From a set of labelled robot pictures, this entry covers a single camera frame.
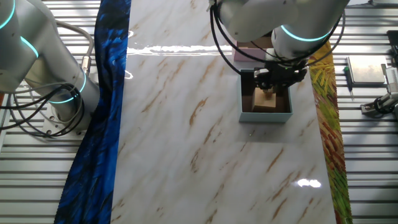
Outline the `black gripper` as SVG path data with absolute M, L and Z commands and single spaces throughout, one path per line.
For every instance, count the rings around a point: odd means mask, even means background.
M 274 61 L 266 62 L 264 67 L 254 69 L 254 81 L 264 93 L 269 89 L 276 93 L 279 88 L 288 88 L 301 82 L 307 74 L 306 63 L 301 61 L 293 65 L 283 65 Z

